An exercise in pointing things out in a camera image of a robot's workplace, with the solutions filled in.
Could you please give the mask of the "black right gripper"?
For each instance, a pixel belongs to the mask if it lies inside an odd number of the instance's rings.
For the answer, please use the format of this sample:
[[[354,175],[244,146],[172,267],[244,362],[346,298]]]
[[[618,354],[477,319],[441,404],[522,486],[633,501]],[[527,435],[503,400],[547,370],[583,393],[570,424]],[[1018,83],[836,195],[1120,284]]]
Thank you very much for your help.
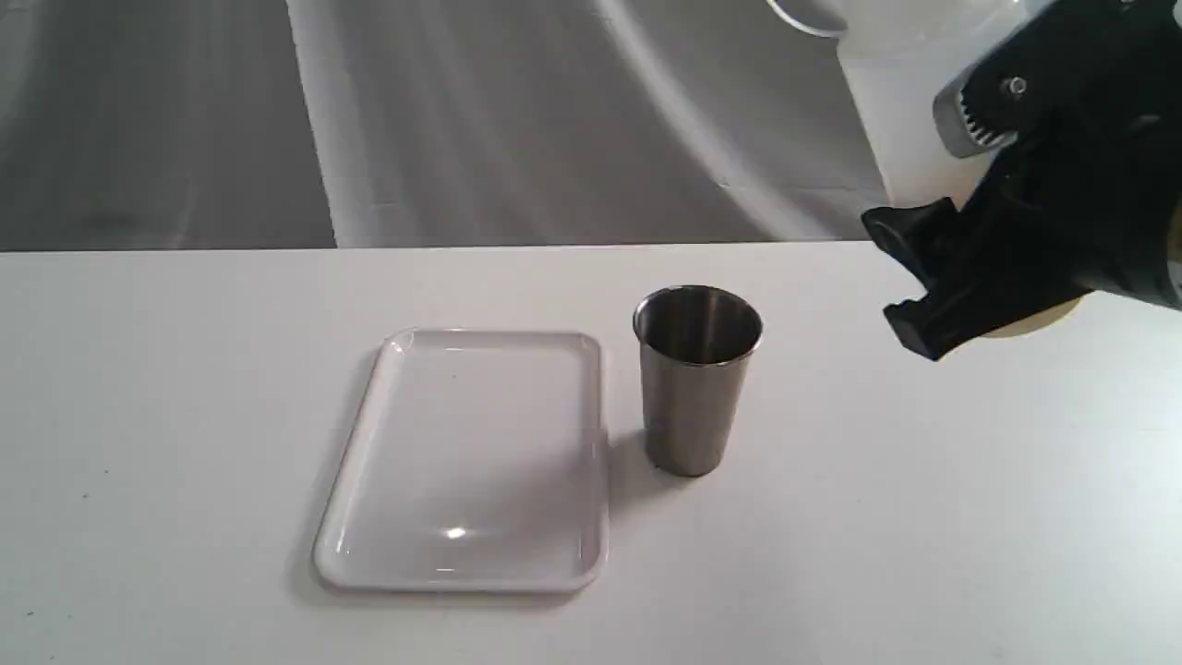
[[[994,211],[937,198],[860,216],[923,286],[883,308],[913,354],[939,361],[1091,291],[1178,308],[1178,120],[1053,119],[1004,148],[979,189]]]

